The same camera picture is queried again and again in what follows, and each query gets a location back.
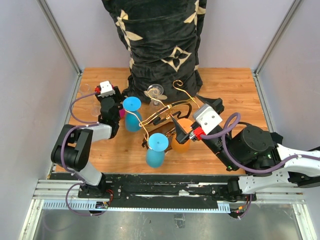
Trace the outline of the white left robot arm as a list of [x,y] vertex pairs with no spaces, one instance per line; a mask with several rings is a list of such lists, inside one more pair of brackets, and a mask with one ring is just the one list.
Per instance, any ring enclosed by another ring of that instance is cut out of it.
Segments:
[[84,125],[63,126],[52,149],[52,163],[64,168],[84,183],[81,187],[89,196],[101,198],[107,193],[106,176],[89,161],[91,145],[101,140],[112,139],[119,130],[120,111],[124,100],[117,86],[109,81],[101,82],[94,93],[100,103],[97,121],[83,121]]

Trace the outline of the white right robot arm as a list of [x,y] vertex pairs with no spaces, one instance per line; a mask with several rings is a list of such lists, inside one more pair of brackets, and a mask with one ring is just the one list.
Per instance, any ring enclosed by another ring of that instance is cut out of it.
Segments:
[[203,105],[193,114],[191,125],[184,129],[178,120],[173,123],[176,141],[182,145],[188,140],[202,141],[226,166],[228,171],[245,170],[244,176],[231,177],[225,185],[212,188],[214,197],[236,202],[252,200],[259,190],[294,186],[315,188],[320,185],[320,149],[303,151],[282,145],[283,137],[245,123],[244,128],[232,135],[241,124],[241,115],[233,113],[220,127],[220,114],[225,107],[221,98],[197,98]]

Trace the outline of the clear wine glass back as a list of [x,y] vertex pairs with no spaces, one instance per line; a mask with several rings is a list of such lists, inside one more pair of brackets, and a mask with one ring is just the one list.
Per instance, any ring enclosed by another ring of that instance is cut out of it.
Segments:
[[164,88],[160,84],[151,84],[147,89],[147,95],[151,97],[149,106],[154,109],[159,109],[161,103],[158,101],[164,92]]

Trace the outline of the magenta wine glass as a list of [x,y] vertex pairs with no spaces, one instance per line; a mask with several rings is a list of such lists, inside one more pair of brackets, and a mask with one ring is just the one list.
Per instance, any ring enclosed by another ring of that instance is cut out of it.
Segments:
[[[122,100],[117,100],[116,99],[116,102],[121,104],[123,100],[124,100],[124,97],[122,95]],[[122,105],[119,108],[119,116],[120,116],[121,119],[125,116],[125,110],[124,110]]]

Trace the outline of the clear wine glass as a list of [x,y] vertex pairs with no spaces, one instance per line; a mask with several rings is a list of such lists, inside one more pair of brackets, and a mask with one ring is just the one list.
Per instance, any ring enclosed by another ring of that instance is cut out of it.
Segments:
[[158,101],[164,92],[164,88],[160,84],[151,84],[147,89],[147,95],[151,97],[149,106],[154,109],[159,109],[161,103]]
[[[92,94],[94,91],[88,84],[81,84],[78,92],[80,93],[80,96],[83,97]],[[86,98],[81,99],[80,102],[87,105],[86,108],[92,116],[97,117],[100,114],[101,105],[94,95],[87,96]]]

